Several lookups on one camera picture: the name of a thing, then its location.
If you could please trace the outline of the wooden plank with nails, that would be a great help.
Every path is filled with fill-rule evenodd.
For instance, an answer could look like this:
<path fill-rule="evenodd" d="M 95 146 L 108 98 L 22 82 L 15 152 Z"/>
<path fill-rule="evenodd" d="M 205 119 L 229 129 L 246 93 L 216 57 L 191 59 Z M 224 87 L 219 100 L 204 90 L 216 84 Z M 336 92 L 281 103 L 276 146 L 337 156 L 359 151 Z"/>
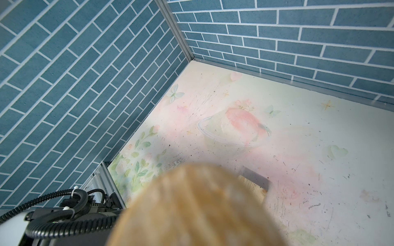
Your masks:
<path fill-rule="evenodd" d="M 271 186 L 271 181 L 268 177 L 264 177 L 243 166 L 240 169 L 238 179 L 253 194 L 259 204 L 264 204 Z"/>

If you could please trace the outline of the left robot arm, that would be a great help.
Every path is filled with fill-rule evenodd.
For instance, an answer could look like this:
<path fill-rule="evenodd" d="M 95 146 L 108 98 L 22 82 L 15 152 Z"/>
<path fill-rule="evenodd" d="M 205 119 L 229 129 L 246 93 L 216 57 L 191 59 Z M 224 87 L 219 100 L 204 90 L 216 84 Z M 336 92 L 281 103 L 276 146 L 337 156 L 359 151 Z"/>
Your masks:
<path fill-rule="evenodd" d="M 104 246 L 123 209 L 102 189 L 48 193 L 1 212 L 1 245 Z"/>

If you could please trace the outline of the wooden claw hammer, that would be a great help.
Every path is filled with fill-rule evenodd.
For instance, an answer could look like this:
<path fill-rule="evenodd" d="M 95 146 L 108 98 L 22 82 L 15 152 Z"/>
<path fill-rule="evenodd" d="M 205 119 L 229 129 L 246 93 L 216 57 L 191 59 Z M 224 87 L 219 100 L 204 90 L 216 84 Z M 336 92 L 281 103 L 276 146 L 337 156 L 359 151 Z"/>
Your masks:
<path fill-rule="evenodd" d="M 155 178 L 121 213 L 109 246 L 283 246 L 274 221 L 229 170 L 186 163 Z"/>

